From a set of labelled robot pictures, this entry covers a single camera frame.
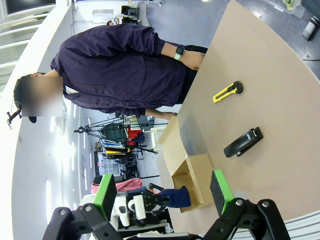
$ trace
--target black stapler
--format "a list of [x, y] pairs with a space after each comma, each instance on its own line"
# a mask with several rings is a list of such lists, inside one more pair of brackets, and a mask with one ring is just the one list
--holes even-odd
[[240, 136], [237, 140], [227, 146], [223, 151], [227, 158], [231, 158], [233, 155], [240, 157], [250, 148], [252, 148], [257, 142], [263, 139], [260, 128], [251, 128], [249, 131]]

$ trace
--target dark jacket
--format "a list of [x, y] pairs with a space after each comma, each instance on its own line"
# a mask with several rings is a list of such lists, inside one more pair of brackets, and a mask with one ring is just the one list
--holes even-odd
[[161, 55], [165, 41], [152, 27], [102, 25], [67, 39], [51, 62], [74, 104], [103, 113], [144, 115], [177, 103], [186, 67]]

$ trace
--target smartwatch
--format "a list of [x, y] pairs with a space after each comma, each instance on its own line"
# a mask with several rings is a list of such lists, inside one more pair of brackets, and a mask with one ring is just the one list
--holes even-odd
[[180, 57], [182, 56], [182, 54], [184, 54], [184, 51], [185, 51], [185, 50], [184, 50], [182, 47], [178, 46], [178, 47], [176, 48], [176, 51], [175, 51], [174, 59], [175, 59], [175, 60], [179, 60]]

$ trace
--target neck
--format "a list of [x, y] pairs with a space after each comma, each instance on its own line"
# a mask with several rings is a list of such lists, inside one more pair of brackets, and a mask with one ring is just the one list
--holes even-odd
[[59, 77], [59, 73], [56, 70], [51, 70], [50, 72], [43, 75], [44, 77]]

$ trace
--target watch face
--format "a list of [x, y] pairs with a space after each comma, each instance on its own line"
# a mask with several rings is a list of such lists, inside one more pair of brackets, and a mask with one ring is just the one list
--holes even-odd
[[176, 49], [176, 53], [179, 55], [182, 55], [182, 54], [184, 54], [184, 49], [182, 47], [178, 46]]

